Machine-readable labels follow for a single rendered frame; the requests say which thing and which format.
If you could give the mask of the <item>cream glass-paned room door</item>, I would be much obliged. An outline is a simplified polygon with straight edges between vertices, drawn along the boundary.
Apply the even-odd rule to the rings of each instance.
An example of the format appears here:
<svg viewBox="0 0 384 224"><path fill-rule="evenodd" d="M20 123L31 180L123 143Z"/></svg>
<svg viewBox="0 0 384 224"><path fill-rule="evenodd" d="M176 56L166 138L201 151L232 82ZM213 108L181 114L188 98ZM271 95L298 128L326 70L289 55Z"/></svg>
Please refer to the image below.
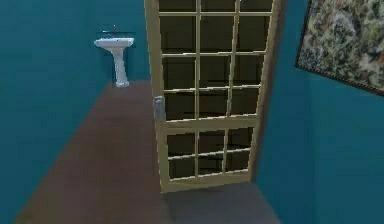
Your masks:
<svg viewBox="0 0 384 224"><path fill-rule="evenodd" d="M283 0L144 0L164 193L249 182Z"/></svg>

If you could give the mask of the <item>white pedestal sink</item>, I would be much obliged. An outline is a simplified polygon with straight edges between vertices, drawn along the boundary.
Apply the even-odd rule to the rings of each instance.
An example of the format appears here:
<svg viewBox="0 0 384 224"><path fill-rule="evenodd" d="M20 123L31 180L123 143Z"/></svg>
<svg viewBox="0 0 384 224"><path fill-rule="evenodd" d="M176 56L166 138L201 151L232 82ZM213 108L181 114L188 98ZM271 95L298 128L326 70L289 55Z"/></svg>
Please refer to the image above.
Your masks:
<svg viewBox="0 0 384 224"><path fill-rule="evenodd" d="M119 32L117 26L113 25L112 31L103 30L103 37L93 41L98 48L108 51L114 62L115 86L125 88L129 86L126 74L124 51L134 44L135 38L130 37L127 32Z"/></svg>

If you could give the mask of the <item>framed mottled wall picture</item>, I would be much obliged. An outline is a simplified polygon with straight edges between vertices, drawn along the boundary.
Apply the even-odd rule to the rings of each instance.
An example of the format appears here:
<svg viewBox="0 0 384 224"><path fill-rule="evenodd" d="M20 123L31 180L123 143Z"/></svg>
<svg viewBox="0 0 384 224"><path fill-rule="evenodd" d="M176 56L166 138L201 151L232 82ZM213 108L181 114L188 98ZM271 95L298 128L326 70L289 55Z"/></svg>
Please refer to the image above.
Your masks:
<svg viewBox="0 0 384 224"><path fill-rule="evenodd" d="M308 0L295 67L384 97L384 0Z"/></svg>

